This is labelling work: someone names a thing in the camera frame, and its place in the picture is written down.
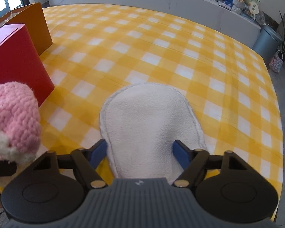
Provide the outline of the pink knitted plush toy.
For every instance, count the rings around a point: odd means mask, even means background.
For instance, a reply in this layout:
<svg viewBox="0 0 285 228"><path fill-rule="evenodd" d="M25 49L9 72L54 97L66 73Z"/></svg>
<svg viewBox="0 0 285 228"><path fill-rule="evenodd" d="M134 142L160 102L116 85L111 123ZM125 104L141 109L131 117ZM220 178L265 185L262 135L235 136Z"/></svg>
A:
<svg viewBox="0 0 285 228"><path fill-rule="evenodd" d="M38 101L26 84L0 85L0 161L32 162L40 148Z"/></svg>

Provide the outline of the white fleece mitt cloth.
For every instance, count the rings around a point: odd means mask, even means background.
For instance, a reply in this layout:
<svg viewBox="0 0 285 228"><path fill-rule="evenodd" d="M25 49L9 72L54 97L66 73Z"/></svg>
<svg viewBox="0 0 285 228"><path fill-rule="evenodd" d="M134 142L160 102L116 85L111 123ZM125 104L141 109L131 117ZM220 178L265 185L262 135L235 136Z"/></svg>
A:
<svg viewBox="0 0 285 228"><path fill-rule="evenodd" d="M113 93L102 105L99 128L115 178L166 178L172 183L183 171L173 156L175 140L191 150L207 149L185 96L159 83L129 85Z"/></svg>

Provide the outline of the red box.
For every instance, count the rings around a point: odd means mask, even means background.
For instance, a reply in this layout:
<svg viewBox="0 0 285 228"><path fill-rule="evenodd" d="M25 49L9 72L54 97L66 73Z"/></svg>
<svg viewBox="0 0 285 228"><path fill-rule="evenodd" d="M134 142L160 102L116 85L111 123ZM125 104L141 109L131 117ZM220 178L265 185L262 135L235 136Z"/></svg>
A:
<svg viewBox="0 0 285 228"><path fill-rule="evenodd" d="M12 81L28 85L38 105L54 90L25 24L0 28L0 84Z"/></svg>

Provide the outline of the yellow checkered tablecloth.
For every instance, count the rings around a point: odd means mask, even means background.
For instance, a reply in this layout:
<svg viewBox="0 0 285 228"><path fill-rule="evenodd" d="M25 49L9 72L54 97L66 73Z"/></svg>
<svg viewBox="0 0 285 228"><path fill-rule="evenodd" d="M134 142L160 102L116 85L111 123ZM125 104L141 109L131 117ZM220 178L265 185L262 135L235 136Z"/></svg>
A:
<svg viewBox="0 0 285 228"><path fill-rule="evenodd" d="M104 4L43 10L53 39L40 60L54 90L38 105L35 159L0 177L10 226L242 227L271 223L283 181L279 105L262 58L206 26L147 9ZM116 91L139 83L185 96L210 154L196 188L166 178L115 178L84 189L70 153L103 139L99 115Z"/></svg>

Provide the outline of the pink woven basket bag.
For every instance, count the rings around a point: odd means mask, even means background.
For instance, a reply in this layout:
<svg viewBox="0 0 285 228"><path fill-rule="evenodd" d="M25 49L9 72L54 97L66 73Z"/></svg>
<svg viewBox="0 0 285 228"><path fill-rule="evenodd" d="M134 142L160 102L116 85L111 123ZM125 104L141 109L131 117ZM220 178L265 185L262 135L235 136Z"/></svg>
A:
<svg viewBox="0 0 285 228"><path fill-rule="evenodd" d="M283 53L281 50L278 49L269 63L269 68L273 72L279 73L281 70L282 64L283 64Z"/></svg>

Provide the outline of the blue-grey trash bin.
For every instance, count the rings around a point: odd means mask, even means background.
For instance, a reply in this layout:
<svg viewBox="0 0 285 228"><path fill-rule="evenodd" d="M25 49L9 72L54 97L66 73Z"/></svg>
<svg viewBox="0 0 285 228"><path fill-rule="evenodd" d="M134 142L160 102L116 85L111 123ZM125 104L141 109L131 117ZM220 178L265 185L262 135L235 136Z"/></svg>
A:
<svg viewBox="0 0 285 228"><path fill-rule="evenodd" d="M268 65L281 43L282 37L272 27L265 24L252 49L263 58L265 65Z"/></svg>

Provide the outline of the orange storage box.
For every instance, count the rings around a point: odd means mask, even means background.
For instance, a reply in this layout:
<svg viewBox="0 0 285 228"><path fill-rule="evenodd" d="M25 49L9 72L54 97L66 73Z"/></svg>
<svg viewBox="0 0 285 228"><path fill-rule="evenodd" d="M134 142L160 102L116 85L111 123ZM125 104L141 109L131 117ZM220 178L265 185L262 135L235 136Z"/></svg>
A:
<svg viewBox="0 0 285 228"><path fill-rule="evenodd" d="M52 38L41 3L15 8L0 18L0 28L9 24L25 24L36 51L41 55L52 45Z"/></svg>

